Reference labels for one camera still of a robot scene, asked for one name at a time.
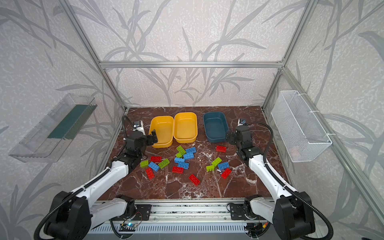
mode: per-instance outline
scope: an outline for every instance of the yellow plastic tray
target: yellow plastic tray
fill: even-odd
[[[196,114],[191,112],[176,114],[173,136],[178,143],[194,142],[197,138]]]
[[[169,147],[173,142],[174,119],[172,116],[158,116],[151,121],[149,132],[156,130],[158,142],[153,145],[154,148]]]

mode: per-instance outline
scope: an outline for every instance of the gray floor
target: gray floor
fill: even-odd
[[[118,240],[114,234],[88,234],[85,240]],[[251,239],[245,233],[195,233],[195,234],[134,234],[129,238],[129,240],[197,240],[197,239],[209,239],[209,240],[249,240]],[[260,240],[280,240],[279,236],[276,234],[273,225],[268,229],[268,231],[259,238]]]

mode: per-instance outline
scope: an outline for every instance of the leaf pattern wallpaper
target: leaf pattern wallpaper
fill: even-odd
[[[0,2],[0,239],[32,239],[52,198],[100,168],[123,109],[58,2]],[[23,163],[9,151],[67,94],[98,105],[56,163]]]
[[[384,196],[384,1],[319,2],[288,68],[337,136]],[[292,163],[270,111],[279,155],[297,188],[333,223],[336,239],[384,239],[383,226],[331,149],[308,163]]]
[[[103,61],[279,61],[307,0],[70,3]],[[127,106],[161,107],[262,105],[276,72],[108,69]]]

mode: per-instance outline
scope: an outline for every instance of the blue block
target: blue block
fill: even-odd
[[[175,163],[184,162],[184,158],[175,157]]]
[[[219,168],[220,171],[223,171],[223,170],[229,168],[229,164],[228,164],[228,162],[220,163],[220,164],[218,164],[217,166],[218,166],[218,168]]]
[[[178,167],[182,167],[184,169],[188,169],[189,167],[189,163],[186,163],[186,162],[179,162],[179,164],[177,165]]]
[[[191,147],[191,148],[187,148],[185,150],[187,153],[191,152],[191,153],[195,153],[196,152],[196,148],[195,147]]]
[[[195,157],[195,156],[194,156],[193,153],[191,153],[191,152],[184,154],[184,159],[185,159],[185,160],[189,160],[189,159],[192,159],[192,158],[194,158],[194,157]]]
[[[154,162],[150,162],[148,166],[149,166],[150,168],[152,168],[153,171],[155,171],[155,172],[157,172],[157,171],[160,169],[160,167],[157,166]]]

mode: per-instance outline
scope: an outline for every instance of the mesh basket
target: mesh basket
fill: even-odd
[[[298,91],[280,91],[272,117],[292,162],[309,162],[332,144]]]

